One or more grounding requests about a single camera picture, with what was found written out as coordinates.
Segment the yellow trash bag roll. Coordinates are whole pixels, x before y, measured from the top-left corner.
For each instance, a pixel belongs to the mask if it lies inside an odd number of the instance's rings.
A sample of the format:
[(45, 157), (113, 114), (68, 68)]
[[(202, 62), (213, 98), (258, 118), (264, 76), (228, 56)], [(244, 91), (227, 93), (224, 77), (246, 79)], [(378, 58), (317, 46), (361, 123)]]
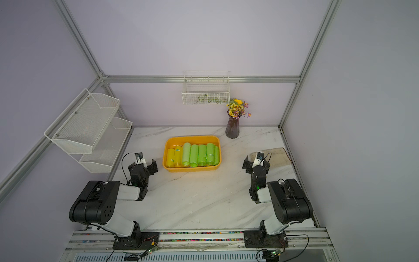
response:
[(182, 153), (183, 147), (176, 146), (175, 153), (174, 153), (174, 167), (180, 167), (182, 165)]
[(166, 167), (173, 168), (175, 165), (175, 149), (169, 148), (167, 150), (167, 160), (166, 160)]

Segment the green trash bag roll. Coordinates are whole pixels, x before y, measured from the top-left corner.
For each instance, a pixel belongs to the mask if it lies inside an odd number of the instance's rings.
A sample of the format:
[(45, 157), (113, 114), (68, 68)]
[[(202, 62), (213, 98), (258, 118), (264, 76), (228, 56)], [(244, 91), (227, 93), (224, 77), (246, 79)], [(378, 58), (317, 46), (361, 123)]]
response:
[(199, 146), (196, 144), (191, 145), (190, 157), (189, 157), (189, 166), (191, 168), (196, 168), (198, 166), (198, 154), (199, 154)]
[(218, 165), (219, 163), (220, 163), (219, 147), (218, 146), (215, 146), (214, 165)]
[(213, 143), (208, 143), (206, 145), (206, 164), (214, 165), (215, 163), (215, 145)]
[(204, 144), (198, 145), (197, 162), (199, 167), (206, 166), (207, 164), (206, 145)]
[(189, 166), (190, 155), (191, 155), (191, 144), (184, 143), (184, 145), (182, 146), (182, 165), (184, 167)]

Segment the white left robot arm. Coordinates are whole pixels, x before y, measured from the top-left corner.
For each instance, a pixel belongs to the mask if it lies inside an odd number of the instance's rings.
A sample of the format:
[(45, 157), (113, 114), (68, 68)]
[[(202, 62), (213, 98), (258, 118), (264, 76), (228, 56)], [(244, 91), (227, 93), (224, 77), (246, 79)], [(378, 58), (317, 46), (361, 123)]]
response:
[(72, 222), (93, 225), (118, 237), (140, 234), (138, 222), (131, 221), (116, 211), (117, 201), (138, 202), (144, 200), (149, 177), (158, 172), (153, 159), (147, 165), (139, 158), (128, 167), (131, 179), (128, 184), (120, 181), (89, 181), (69, 211)]

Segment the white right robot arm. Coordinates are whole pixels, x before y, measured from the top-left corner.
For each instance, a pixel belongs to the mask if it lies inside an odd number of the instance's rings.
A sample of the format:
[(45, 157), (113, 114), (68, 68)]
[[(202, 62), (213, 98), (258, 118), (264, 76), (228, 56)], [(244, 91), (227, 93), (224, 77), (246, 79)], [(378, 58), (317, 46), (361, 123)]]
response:
[(258, 230), (246, 230), (244, 244), (247, 248), (288, 247), (285, 230), (313, 218), (312, 204), (296, 179), (279, 179), (267, 182), (270, 163), (258, 152), (253, 161), (246, 157), (242, 169), (251, 175), (249, 195), (257, 204), (270, 203), (273, 215), (261, 221)]

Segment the yellow plastic storage box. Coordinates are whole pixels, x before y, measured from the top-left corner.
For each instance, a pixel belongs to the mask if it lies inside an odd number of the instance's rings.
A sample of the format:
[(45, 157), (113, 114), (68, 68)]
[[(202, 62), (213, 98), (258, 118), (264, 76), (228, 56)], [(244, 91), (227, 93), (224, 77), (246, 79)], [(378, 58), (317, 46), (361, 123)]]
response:
[[(167, 166), (167, 159), (168, 159), (168, 150), (170, 148), (175, 148), (176, 146), (181, 146), (184, 143), (191, 143), (191, 144), (208, 144), (213, 143), (215, 146), (218, 146), (219, 149), (219, 163), (213, 166), (205, 166), (205, 167), (173, 167), (170, 168)], [(163, 154), (163, 167), (168, 172), (193, 172), (193, 171), (214, 171), (217, 170), (222, 163), (222, 149), (221, 143), (218, 137), (214, 135), (199, 135), (199, 136), (177, 136), (170, 138), (166, 141), (164, 154)]]

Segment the beige work glove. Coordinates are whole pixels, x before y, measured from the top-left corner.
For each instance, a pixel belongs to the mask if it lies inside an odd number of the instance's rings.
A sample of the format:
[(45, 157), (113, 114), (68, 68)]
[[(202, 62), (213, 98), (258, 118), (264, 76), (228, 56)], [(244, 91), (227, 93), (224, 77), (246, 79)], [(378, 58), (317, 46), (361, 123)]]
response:
[(291, 160), (283, 147), (262, 150), (261, 152), (264, 154), (264, 157), (266, 157), (263, 160), (263, 163), (269, 162), (270, 167), (272, 168), (283, 167), (291, 164)]

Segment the purple glass vase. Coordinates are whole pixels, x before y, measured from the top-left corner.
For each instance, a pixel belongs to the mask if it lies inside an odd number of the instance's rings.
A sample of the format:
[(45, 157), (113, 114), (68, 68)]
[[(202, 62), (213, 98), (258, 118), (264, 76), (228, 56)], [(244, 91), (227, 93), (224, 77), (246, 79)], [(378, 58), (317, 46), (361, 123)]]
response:
[(225, 130), (225, 135), (229, 139), (236, 139), (240, 134), (240, 117), (242, 115), (231, 116), (228, 112), (228, 124)]

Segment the white mesh lower shelf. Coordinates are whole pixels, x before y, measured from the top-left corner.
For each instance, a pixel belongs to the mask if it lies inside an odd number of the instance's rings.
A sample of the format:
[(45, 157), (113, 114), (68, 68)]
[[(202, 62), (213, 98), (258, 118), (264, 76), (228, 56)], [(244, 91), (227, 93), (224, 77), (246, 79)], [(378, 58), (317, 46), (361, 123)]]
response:
[(132, 122), (113, 118), (93, 152), (83, 155), (79, 163), (90, 173), (111, 172), (131, 128)]

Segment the white mesh shelf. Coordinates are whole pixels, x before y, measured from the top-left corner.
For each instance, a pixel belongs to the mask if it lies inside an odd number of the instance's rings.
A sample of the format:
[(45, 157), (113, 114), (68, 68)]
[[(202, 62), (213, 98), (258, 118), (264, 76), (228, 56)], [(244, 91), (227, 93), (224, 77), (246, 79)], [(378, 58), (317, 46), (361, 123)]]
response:
[(132, 122), (113, 118), (93, 152), (83, 155), (79, 163), (90, 173), (111, 172), (131, 128)]
[(119, 99), (84, 89), (44, 136), (69, 155), (90, 155), (119, 108)]

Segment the yellow and purple flowers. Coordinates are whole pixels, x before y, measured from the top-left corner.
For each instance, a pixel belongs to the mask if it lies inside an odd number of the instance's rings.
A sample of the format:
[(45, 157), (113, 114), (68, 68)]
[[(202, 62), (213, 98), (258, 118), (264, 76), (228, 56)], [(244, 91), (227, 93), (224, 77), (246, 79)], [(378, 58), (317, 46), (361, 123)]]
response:
[(248, 111), (249, 104), (244, 100), (232, 98), (229, 100), (227, 107), (228, 115), (234, 119), (239, 119), (241, 116), (252, 116), (252, 114)]

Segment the white mesh upper shelf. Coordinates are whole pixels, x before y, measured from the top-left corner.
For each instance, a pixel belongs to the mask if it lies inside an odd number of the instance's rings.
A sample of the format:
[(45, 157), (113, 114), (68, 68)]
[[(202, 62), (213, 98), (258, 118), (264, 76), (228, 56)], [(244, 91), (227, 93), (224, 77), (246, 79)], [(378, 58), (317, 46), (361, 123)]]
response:
[(69, 155), (90, 155), (119, 108), (119, 99), (84, 89), (44, 136)]

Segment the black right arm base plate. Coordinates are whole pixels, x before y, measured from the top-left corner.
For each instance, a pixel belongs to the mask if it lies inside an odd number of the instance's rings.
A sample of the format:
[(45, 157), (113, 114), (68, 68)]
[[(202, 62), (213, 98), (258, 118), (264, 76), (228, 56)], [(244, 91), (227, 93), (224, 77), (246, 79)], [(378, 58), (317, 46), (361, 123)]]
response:
[(285, 234), (268, 235), (259, 230), (245, 230), (243, 234), (246, 248), (287, 248), (289, 246)]

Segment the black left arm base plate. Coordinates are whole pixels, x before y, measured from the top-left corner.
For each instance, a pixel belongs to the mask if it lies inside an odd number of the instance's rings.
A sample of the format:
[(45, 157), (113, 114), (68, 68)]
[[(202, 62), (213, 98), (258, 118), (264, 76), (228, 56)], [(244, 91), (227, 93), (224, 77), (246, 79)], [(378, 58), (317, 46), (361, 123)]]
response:
[(160, 233), (156, 231), (133, 233), (128, 237), (118, 237), (113, 243), (113, 250), (150, 250), (157, 246)]

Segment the aluminium rail frame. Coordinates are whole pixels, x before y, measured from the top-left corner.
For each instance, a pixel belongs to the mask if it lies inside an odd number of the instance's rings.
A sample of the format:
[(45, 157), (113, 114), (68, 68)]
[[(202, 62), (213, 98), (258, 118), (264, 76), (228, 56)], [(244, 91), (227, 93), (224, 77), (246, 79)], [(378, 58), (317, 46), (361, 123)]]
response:
[(160, 233), (150, 250), (113, 250), (115, 238), (102, 230), (75, 231), (62, 262), (337, 262), (325, 228), (289, 228), (287, 248), (246, 248), (246, 229), (145, 230)]

